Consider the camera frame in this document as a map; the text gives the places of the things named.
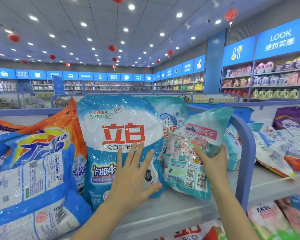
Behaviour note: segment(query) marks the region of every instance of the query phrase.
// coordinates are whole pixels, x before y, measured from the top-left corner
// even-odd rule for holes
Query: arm
[[[162,184],[155,183],[148,189],[143,188],[144,176],[151,163],[154,150],[148,153],[139,168],[138,164],[144,143],[140,143],[134,154],[136,146],[136,143],[132,145],[124,166],[122,166],[122,151],[119,149],[115,177],[106,201],[98,207],[71,240],[108,239],[128,212],[137,208],[162,187]]]
[[[230,189],[225,146],[221,146],[220,152],[214,158],[208,158],[198,146],[195,146],[194,151],[202,160],[208,179],[211,182],[212,193],[216,200],[227,239],[260,240]]]

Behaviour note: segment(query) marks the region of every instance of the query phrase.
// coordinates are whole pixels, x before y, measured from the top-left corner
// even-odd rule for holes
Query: blue column
[[[204,93],[219,93],[222,72],[222,57],[226,41],[226,29],[208,39]]]

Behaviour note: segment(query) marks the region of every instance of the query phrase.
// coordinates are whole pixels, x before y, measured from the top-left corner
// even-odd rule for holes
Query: person's left hand
[[[143,188],[143,181],[154,150],[151,150],[140,168],[139,160],[144,142],[141,142],[136,153],[136,143],[133,143],[127,159],[122,166],[122,150],[118,150],[117,168],[114,173],[111,190],[105,203],[111,204],[117,212],[127,214],[145,202],[153,193],[162,188],[162,184],[154,183],[150,188]]]

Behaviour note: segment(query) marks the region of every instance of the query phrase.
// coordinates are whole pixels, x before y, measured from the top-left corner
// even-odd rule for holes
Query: recessed light
[[[38,21],[38,19],[35,16],[29,15],[29,18],[34,20],[34,21]]]
[[[135,9],[135,6],[134,6],[133,4],[129,4],[128,8],[129,8],[130,10],[134,10],[134,9]]]

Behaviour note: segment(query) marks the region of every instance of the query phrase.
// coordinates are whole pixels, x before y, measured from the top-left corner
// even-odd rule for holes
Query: forearm
[[[70,240],[107,240],[124,216],[121,211],[111,202],[102,203]]]
[[[211,185],[228,240],[260,240],[228,183]]]

